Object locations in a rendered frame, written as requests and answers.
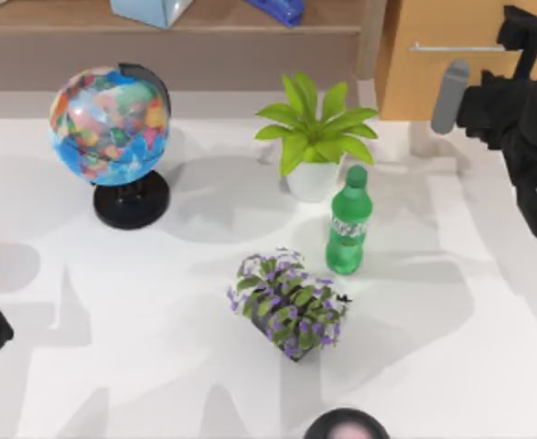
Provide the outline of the pale grey rounded box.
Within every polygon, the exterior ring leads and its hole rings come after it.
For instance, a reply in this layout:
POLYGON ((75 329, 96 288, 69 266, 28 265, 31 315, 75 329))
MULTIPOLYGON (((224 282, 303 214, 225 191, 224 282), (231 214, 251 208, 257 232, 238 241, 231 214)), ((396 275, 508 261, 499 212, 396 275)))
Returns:
POLYGON ((430 121, 436 134, 449 134, 454 128, 468 82, 467 62, 464 59, 453 60, 444 72, 430 121))

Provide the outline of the wooden cupboard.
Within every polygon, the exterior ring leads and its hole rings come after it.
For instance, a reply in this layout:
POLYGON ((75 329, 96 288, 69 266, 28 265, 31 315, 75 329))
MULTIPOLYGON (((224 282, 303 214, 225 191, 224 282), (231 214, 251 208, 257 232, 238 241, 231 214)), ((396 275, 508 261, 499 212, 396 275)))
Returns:
POLYGON ((469 82, 482 70, 512 75, 519 52, 412 52, 423 46, 498 46, 503 7, 537 16, 537 0, 387 0, 374 83, 379 115, 386 121, 428 121, 447 66, 464 59, 469 82))

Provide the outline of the green bottle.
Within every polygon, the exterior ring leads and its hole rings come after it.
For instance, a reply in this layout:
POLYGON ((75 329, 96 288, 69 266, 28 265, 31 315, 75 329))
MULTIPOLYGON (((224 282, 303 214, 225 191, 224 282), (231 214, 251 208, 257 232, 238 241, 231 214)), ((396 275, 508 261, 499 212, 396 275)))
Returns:
POLYGON ((345 184, 331 203, 326 262, 337 274, 352 274, 361 264, 368 221, 373 211, 367 191, 368 171, 351 166, 345 184))

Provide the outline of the green plant in white pot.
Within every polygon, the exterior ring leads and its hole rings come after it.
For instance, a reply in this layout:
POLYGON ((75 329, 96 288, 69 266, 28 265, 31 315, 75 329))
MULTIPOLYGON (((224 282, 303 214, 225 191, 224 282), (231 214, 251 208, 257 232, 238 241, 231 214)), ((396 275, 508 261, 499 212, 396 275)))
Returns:
POLYGON ((378 135, 367 121, 378 115, 369 107, 346 105, 349 85, 341 81, 325 96, 303 72, 282 76, 286 102, 271 103, 256 115, 269 120, 254 136, 281 142, 279 172, 290 193, 307 203, 323 201, 337 184, 343 158, 372 164, 368 140, 378 135))

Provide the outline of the blue stapler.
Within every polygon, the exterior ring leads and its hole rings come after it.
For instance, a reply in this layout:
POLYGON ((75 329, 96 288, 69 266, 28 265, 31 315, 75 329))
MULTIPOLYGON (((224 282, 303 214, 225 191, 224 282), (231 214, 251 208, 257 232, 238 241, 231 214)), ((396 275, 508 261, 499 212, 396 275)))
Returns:
POLYGON ((286 27, 298 26, 305 13, 305 0, 245 0, 286 27))

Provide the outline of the purple flowers in black pot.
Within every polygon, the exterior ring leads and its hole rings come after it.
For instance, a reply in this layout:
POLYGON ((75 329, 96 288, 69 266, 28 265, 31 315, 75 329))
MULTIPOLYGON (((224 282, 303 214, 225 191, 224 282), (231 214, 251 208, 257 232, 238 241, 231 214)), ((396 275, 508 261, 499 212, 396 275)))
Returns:
POLYGON ((244 258, 226 295, 234 313, 248 318, 294 362, 337 344, 351 304, 332 280, 309 274, 301 253, 286 247, 244 258))

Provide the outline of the black round cup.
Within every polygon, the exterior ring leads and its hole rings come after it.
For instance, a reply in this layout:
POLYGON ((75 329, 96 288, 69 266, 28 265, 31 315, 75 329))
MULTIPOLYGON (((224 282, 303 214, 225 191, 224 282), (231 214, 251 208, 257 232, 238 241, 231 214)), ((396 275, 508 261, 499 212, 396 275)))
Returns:
POLYGON ((374 417, 352 408, 337 408, 321 414, 302 439, 391 439, 374 417))

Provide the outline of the open wooden shelf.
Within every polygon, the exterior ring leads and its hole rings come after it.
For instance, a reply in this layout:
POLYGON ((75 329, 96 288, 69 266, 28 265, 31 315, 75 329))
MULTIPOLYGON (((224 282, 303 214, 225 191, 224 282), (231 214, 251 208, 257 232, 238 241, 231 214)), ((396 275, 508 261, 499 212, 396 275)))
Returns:
POLYGON ((285 73, 319 84, 368 80, 386 0, 306 0, 284 27, 245 0, 194 0, 168 30, 115 16, 108 0, 0 5, 0 91, 53 91, 117 62, 151 69, 174 91, 276 91, 285 73))

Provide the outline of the light blue box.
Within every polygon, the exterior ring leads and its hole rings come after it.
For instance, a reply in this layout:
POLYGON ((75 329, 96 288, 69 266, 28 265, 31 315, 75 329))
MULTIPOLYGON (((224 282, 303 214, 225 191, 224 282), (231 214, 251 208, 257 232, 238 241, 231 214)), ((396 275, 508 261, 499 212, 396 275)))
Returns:
POLYGON ((151 27, 169 29, 194 0, 110 0, 112 12, 151 27))

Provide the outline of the colourful globe on black stand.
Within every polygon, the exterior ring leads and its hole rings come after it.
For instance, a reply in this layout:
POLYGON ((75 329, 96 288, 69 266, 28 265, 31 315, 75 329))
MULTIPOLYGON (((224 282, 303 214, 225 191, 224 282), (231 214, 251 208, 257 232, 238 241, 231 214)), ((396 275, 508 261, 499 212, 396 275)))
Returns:
POLYGON ((171 100, 149 68, 121 62, 71 77, 49 110, 60 161, 94 188, 104 224, 137 230, 166 212, 170 189, 155 167, 170 136, 171 100))

